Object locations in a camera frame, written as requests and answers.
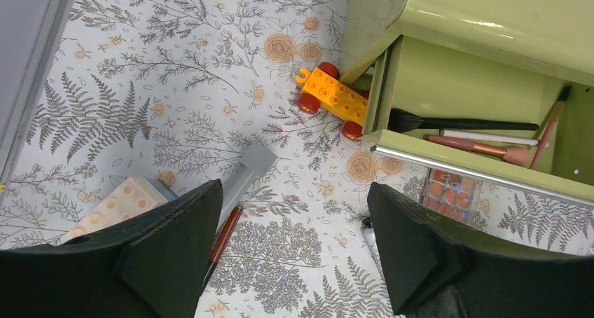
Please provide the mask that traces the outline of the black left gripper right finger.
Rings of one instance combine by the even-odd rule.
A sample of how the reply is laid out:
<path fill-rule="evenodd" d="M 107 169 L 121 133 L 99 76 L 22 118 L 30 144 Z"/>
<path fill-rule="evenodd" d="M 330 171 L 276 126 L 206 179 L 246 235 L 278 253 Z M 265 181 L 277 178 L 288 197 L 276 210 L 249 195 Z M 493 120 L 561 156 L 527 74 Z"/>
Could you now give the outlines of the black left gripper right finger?
<path fill-rule="evenodd" d="M 367 202 L 394 314 L 593 316 L 591 257 L 489 235 L 384 184 Z"/>

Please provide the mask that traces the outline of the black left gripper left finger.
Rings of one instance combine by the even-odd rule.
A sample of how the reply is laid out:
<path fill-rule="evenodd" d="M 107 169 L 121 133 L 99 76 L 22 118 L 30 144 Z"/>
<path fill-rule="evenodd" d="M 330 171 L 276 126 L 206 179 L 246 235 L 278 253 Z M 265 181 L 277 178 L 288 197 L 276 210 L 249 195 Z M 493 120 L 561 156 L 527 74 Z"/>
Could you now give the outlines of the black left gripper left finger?
<path fill-rule="evenodd" d="M 2 317 L 193 317 L 223 204 L 220 180 L 61 245 L 1 252 Z"/>

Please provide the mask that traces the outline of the pink rose gold brush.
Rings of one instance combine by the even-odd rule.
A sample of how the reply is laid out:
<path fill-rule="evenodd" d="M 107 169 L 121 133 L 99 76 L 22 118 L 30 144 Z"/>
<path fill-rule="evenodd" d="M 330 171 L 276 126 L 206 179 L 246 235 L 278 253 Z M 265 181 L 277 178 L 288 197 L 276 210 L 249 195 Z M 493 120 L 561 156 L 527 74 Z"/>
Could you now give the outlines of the pink rose gold brush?
<path fill-rule="evenodd" d="M 531 161 L 531 153 L 528 148 L 522 146 L 492 146 L 484 143 L 475 142 L 468 139 L 460 139 L 456 137 L 444 137 L 438 135 L 427 135 L 427 141 L 431 141 L 444 146 L 457 148 L 459 150 L 490 155 L 502 159 L 507 163 L 527 167 Z"/>

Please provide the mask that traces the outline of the black makeup brush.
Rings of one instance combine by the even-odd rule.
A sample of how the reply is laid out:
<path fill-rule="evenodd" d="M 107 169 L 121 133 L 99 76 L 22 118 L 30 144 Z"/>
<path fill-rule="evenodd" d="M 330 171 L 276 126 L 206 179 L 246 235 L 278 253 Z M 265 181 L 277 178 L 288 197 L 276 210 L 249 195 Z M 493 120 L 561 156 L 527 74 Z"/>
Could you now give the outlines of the black makeup brush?
<path fill-rule="evenodd" d="M 410 132 L 417 129 L 459 129 L 459 130 L 527 130 L 537 131 L 536 123 L 520 123 L 475 118 L 422 117 L 398 108 L 392 108 L 387 129 L 394 132 Z"/>

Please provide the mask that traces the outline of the pink thin makeup brush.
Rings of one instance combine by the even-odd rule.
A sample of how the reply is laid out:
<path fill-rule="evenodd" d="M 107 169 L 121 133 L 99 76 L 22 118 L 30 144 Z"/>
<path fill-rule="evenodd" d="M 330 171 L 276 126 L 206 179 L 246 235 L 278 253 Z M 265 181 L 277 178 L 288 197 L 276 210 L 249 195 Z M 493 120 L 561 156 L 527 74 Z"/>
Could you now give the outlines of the pink thin makeup brush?
<path fill-rule="evenodd" d="M 558 122 L 562 108 L 564 107 L 565 102 L 567 101 L 567 99 L 571 93 L 571 90 L 572 90 L 571 85 L 566 85 L 565 87 L 563 87 L 558 95 L 558 98 L 557 98 L 555 104 L 551 107 L 551 113 L 548 117 L 547 124 L 546 124 L 543 132 L 541 133 L 541 139 L 539 140 L 539 145 L 537 147 L 537 150 L 534 153 L 532 162 L 530 164 L 531 170 L 534 170 L 536 168 L 541 156 L 543 155 L 544 149 L 546 148 L 546 145 L 551 137 L 551 134 L 553 133 L 553 129 L 554 129 L 556 123 Z"/>

